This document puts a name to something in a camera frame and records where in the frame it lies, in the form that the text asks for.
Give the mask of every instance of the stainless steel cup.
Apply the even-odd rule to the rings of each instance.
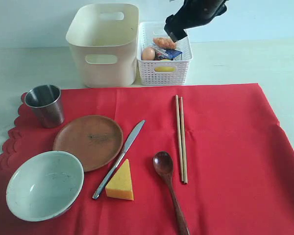
[[[24,100],[45,128],[53,128],[64,122],[61,90],[58,87],[35,87],[26,94]]]

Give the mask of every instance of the knife handle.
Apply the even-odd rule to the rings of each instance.
[[[113,172],[116,170],[116,168],[120,164],[120,162],[121,162],[122,158],[124,157],[124,155],[125,155],[125,152],[122,151],[122,153],[119,155],[118,159],[116,160],[116,162],[114,163],[112,168],[109,170],[109,172],[106,174],[106,176],[103,178],[102,182],[98,186],[96,192],[93,195],[93,199],[97,199],[99,197],[99,195],[101,194],[103,188],[106,187],[106,185],[109,182]]]

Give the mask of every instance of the wooden spoon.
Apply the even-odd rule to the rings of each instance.
[[[159,152],[153,157],[153,167],[158,175],[164,180],[169,187],[173,205],[175,208],[176,220],[179,228],[180,235],[189,235],[190,232],[187,228],[187,224],[177,201],[175,192],[172,186],[172,174],[173,174],[173,161],[171,156],[167,152]]]

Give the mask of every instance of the butter knife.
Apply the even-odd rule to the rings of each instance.
[[[112,168],[109,170],[109,172],[107,173],[107,175],[103,178],[101,184],[98,186],[96,192],[93,195],[93,199],[97,199],[99,197],[99,195],[101,194],[103,188],[107,185],[109,179],[111,178],[113,172],[116,170],[116,168],[118,167],[118,165],[122,161],[123,157],[125,156],[126,152],[130,148],[130,146],[132,145],[132,143],[134,142],[134,140],[136,139],[136,137],[137,137],[138,133],[140,132],[141,128],[143,127],[144,123],[145,123],[145,120],[142,120],[141,122],[139,122],[134,127],[134,129],[132,130],[132,132],[129,134],[129,136],[127,137],[127,140],[125,141],[125,144],[123,146],[123,149],[122,149],[122,151],[121,151],[118,159],[116,160],[116,162],[114,163],[114,165],[112,166]]]

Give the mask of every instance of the white basket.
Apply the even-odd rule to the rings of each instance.
[[[142,84],[146,86],[184,85],[190,61],[193,58],[189,38],[177,42],[177,50],[183,52],[179,61],[143,61],[144,48],[152,44],[155,37],[167,37],[163,22],[143,22],[138,29],[137,60]],[[173,72],[156,72],[156,67],[174,67]]]
[[[80,8],[66,35],[88,87],[123,87],[136,78],[138,8],[89,4]]]

